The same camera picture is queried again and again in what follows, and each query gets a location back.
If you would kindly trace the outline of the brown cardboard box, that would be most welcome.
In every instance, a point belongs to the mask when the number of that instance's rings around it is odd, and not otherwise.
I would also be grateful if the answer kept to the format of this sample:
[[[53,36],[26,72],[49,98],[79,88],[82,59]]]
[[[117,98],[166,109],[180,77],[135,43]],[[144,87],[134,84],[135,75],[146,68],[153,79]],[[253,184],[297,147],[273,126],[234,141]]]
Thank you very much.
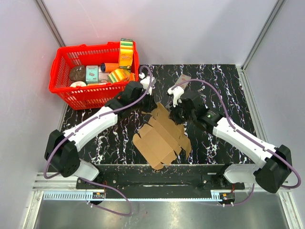
[[[182,150],[188,157],[192,148],[190,139],[185,135],[184,125],[176,125],[160,102],[150,115],[148,123],[132,139],[149,165],[160,170],[164,165],[170,165]]]

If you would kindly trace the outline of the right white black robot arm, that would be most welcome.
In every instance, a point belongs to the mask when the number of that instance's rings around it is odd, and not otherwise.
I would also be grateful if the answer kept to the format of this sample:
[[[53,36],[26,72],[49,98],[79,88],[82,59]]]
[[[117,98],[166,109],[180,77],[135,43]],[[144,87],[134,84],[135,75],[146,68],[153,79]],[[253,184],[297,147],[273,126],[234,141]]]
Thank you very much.
[[[216,178],[220,188],[227,189],[235,183],[254,183],[269,193],[276,193],[291,174],[291,151],[285,145],[276,147],[245,131],[224,114],[207,108],[198,92],[184,91],[177,86],[167,91],[170,119],[177,125],[192,122],[199,129],[220,138],[252,160],[252,164],[226,165]]]

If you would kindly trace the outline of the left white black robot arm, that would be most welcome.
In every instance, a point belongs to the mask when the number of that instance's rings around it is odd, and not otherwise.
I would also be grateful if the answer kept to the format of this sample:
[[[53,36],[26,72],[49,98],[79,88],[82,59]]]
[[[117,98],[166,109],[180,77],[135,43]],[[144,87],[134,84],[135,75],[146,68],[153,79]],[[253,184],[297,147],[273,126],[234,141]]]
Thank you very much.
[[[151,112],[156,108],[153,100],[151,78],[129,82],[125,89],[110,99],[96,114],[64,132],[50,133],[44,158],[63,177],[81,177],[96,189],[102,186],[103,177],[92,163],[79,158],[79,151],[95,136],[112,127],[130,111],[141,109]]]

